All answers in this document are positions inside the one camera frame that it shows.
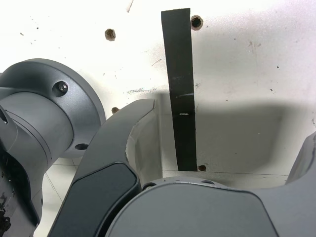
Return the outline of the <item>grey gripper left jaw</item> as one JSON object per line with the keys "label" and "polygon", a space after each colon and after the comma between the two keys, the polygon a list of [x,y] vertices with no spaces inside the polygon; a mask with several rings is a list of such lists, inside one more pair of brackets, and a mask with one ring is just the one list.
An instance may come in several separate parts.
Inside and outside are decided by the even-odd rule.
{"label": "grey gripper left jaw", "polygon": [[143,185],[162,177],[157,112],[154,99],[140,99],[106,120],[83,155],[51,237],[103,237]]}

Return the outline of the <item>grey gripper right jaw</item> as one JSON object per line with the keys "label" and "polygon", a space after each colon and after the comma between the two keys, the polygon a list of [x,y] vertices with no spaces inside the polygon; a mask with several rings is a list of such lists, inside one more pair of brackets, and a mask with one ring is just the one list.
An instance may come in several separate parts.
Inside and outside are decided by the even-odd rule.
{"label": "grey gripper right jaw", "polygon": [[161,182],[118,213],[108,237],[313,237],[316,137],[307,137],[285,185],[241,190]]}

